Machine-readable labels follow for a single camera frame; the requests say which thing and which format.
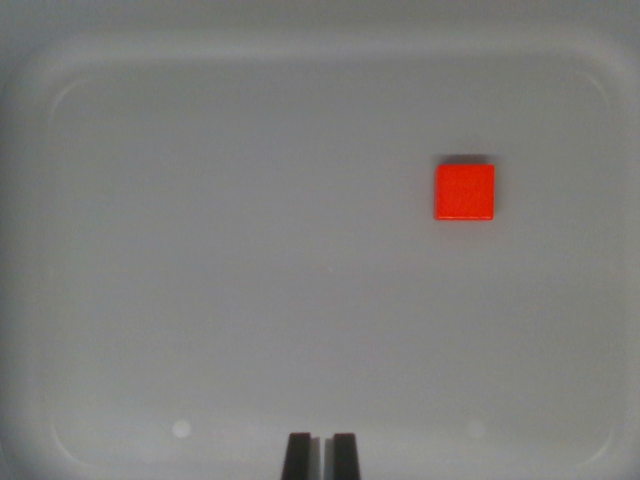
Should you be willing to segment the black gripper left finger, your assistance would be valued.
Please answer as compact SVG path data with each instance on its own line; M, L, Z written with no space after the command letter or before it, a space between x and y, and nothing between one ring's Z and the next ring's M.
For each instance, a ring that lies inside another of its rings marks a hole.
M282 480L315 480L321 476L320 439L309 432L291 433L281 471Z

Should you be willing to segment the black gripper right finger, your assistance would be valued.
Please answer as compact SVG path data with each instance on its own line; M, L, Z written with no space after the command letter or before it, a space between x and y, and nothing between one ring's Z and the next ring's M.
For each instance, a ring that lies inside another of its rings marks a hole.
M361 472L354 433L336 433L325 440L324 478L326 480L360 480Z

